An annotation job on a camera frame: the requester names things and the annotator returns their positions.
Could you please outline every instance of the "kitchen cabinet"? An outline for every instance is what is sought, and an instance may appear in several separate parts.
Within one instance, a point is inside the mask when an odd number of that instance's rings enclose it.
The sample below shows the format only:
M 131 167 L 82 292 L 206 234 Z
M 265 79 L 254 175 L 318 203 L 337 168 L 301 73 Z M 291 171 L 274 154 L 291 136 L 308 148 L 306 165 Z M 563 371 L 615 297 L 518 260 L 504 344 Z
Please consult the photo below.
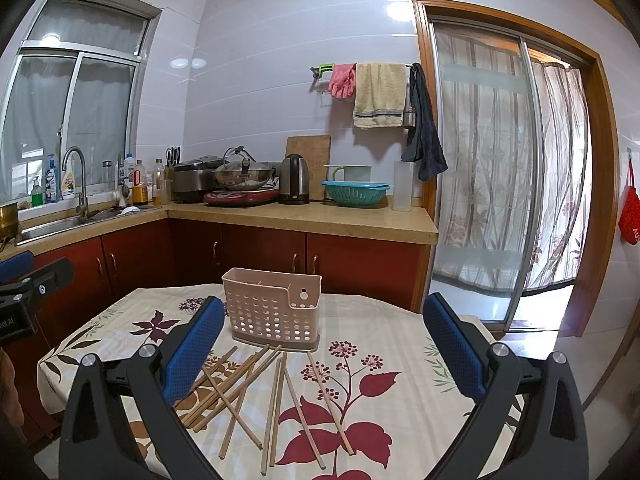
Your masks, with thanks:
M 36 380 L 38 360 L 50 350 L 50 346 L 42 331 L 38 331 L 3 349 L 14 364 L 15 387 L 25 415 L 24 436 L 31 445 L 59 426 L 42 407 Z
M 305 233 L 241 225 L 222 225 L 225 270 L 245 267 L 305 272 Z
M 222 283 L 222 227 L 213 222 L 169 219 L 178 286 Z
M 73 263 L 73 283 L 41 301 L 37 314 L 52 348 L 114 301 L 100 238 L 40 254 L 35 257 L 34 269 L 59 258 Z
M 177 283 L 168 219 L 103 235 L 102 248 L 116 300 L 139 287 Z
M 306 272 L 322 292 L 359 294 L 411 308 L 423 246 L 346 236 L 306 235 Z

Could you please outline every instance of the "towel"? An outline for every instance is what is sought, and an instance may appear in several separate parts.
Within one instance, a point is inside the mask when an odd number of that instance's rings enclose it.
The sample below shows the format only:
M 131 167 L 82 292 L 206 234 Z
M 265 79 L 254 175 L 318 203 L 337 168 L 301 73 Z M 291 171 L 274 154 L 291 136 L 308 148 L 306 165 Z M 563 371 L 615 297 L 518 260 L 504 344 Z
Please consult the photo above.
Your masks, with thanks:
M 356 64 L 334 65 L 329 91 L 336 99 L 347 99 L 356 89 Z
M 427 81 L 420 63 L 411 65 L 409 99 L 412 108 L 415 109 L 415 126 L 409 128 L 406 149 L 402 152 L 401 160 L 405 162 L 419 160 L 418 178 L 426 182 L 437 174 L 447 171 L 448 166 L 433 121 Z
M 359 128 L 402 126 L 405 98 L 404 64 L 357 64 L 354 126 Z

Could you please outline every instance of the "metal screw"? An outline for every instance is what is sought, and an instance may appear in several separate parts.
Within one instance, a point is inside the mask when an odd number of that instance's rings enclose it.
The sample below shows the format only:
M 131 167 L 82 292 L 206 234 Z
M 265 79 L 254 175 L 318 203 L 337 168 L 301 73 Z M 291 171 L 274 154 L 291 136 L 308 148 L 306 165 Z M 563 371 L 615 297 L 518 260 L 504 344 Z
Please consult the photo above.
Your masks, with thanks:
M 147 345 L 142 345 L 140 350 L 138 350 L 138 355 L 140 357 L 151 357 L 156 353 L 156 345 L 152 345 L 151 343 Z
M 93 364 L 95 364 L 95 359 L 95 354 L 87 354 L 80 362 L 82 363 L 82 366 L 93 366 Z
M 559 365 L 563 365 L 566 362 L 566 356 L 562 352 L 553 352 L 551 358 Z
M 504 343 L 496 343 L 491 347 L 491 349 L 494 351 L 494 354 L 496 354 L 498 357 L 504 357 L 509 353 L 509 347 Z

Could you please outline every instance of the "wooden cutting board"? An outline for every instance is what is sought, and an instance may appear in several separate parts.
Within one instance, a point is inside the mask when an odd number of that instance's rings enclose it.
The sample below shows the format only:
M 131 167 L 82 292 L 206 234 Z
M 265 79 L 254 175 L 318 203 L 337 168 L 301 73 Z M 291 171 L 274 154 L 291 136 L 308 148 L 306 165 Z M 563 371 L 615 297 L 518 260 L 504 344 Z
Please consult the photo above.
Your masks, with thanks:
M 297 153 L 305 158 L 309 167 L 309 198 L 311 200 L 324 200 L 324 186 L 329 163 L 329 151 L 331 149 L 331 136 L 311 135 L 301 137 L 289 137 L 287 139 L 287 153 Z

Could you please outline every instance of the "wooden door frame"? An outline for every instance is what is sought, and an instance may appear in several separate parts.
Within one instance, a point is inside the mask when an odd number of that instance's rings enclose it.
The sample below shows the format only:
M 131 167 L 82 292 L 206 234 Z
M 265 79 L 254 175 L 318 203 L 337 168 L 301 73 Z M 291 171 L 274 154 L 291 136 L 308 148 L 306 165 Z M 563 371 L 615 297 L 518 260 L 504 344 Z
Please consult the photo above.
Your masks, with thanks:
M 587 66 L 580 69 L 580 74 L 589 111 L 592 174 L 597 178 L 594 178 L 591 184 L 592 207 L 582 248 L 582 260 L 559 332 L 559 336 L 581 336 L 598 299 L 609 265 L 620 193 L 618 130 L 607 76 L 600 55 L 561 32 L 516 14 L 452 0 L 412 1 L 416 17 L 420 62 L 427 78 L 436 124 L 438 103 L 428 26 L 430 16 L 449 16 L 508 28 L 558 46 L 587 62 Z M 423 207 L 434 218 L 436 179 L 432 178 L 424 183 L 422 200 Z

